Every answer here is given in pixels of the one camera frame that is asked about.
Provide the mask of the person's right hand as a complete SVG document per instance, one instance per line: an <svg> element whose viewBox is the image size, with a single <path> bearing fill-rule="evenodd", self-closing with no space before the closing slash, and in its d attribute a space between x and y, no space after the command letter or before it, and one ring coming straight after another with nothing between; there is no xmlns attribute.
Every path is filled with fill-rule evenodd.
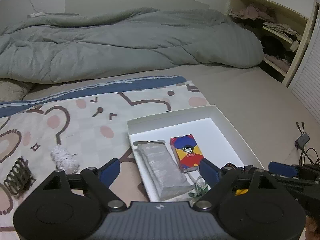
<svg viewBox="0 0 320 240"><path fill-rule="evenodd" d="M306 217L305 239L320 240L319 219L315 219L310 216Z"/></svg>

